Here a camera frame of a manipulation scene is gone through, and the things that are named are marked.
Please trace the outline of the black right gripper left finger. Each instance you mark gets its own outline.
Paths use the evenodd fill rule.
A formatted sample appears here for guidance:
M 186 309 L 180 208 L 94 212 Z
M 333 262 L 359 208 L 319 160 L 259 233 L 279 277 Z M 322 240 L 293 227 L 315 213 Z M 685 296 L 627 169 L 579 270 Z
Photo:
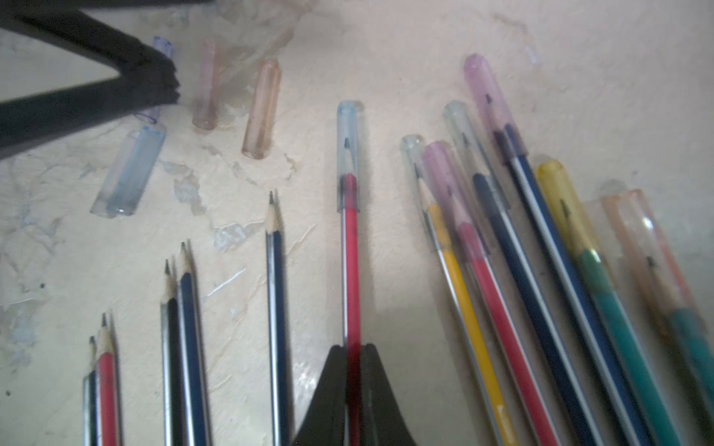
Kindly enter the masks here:
M 312 401 L 292 444 L 340 446 L 345 440 L 347 351 L 331 347 Z

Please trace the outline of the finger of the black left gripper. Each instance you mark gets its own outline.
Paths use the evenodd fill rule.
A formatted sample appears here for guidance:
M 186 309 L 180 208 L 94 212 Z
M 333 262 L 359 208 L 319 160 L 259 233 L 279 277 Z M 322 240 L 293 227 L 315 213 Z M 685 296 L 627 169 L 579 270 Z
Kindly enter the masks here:
M 3 102 L 1 158 L 151 107 L 150 76 L 122 76 Z
M 164 54 L 77 10 L 1 11 L 1 28 L 57 46 L 118 72 L 172 72 Z

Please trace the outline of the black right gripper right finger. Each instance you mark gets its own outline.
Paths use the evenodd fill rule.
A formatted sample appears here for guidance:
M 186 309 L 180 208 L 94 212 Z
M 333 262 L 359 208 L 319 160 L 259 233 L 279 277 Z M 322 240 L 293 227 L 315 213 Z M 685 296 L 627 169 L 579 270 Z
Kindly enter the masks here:
M 361 444 L 416 446 L 374 344 L 361 347 Z

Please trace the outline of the clear purple pencil cap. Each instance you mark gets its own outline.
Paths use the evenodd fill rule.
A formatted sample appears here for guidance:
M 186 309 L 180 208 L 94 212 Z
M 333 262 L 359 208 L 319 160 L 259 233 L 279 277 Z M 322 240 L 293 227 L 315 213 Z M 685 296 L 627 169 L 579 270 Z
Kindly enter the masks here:
M 165 37 L 156 35 L 152 39 L 152 49 L 161 54 L 154 58 L 150 64 L 150 77 L 146 85 L 150 89 L 150 98 L 154 100 L 151 107 L 137 111 L 135 117 L 142 122 L 156 125 L 159 122 L 162 108 L 174 104 L 180 96 L 178 89 L 180 83 L 176 76 L 176 66 L 172 61 L 174 48 Z

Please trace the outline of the clear pink pencil cap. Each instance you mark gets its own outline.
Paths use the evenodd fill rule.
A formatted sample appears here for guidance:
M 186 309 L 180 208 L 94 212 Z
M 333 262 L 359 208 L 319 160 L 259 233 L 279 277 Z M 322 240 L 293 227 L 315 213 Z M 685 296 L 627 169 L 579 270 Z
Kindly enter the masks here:
M 212 130 L 218 119 L 221 48 L 214 41 L 206 41 L 201 56 L 193 124 L 202 130 Z

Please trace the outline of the clear blue pencil cap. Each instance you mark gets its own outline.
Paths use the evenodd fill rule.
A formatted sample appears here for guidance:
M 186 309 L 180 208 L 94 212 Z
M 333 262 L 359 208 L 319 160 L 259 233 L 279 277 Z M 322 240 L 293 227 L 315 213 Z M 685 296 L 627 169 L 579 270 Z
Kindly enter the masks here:
M 162 124 L 146 125 L 126 135 L 90 213 L 106 219 L 133 216 L 165 142 Z

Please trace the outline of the black white striped pencil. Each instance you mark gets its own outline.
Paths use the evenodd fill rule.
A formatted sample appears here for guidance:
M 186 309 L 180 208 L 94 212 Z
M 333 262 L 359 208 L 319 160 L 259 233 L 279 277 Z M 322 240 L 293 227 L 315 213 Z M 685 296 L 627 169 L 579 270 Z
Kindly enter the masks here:
M 160 302 L 165 445 L 185 442 L 182 409 L 180 334 L 176 281 L 165 261 L 165 293 Z

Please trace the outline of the red pencil with blue cap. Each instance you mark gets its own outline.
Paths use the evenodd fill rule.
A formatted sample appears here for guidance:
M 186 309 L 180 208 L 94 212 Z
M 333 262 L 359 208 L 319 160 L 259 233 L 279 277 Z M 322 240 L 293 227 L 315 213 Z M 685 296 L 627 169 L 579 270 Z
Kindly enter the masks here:
M 359 275 L 359 144 L 356 103 L 337 111 L 338 213 L 341 228 L 343 341 L 347 351 L 347 444 L 361 443 L 361 309 Z

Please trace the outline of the red striped pencil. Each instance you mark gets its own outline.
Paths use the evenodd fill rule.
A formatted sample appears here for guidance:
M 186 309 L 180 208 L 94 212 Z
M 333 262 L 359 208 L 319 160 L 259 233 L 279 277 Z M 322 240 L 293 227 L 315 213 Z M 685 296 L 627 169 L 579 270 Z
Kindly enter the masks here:
M 117 399 L 115 345 L 106 314 L 102 314 L 102 324 L 97 337 L 97 409 L 99 444 L 117 446 L 121 444 L 119 410 Z

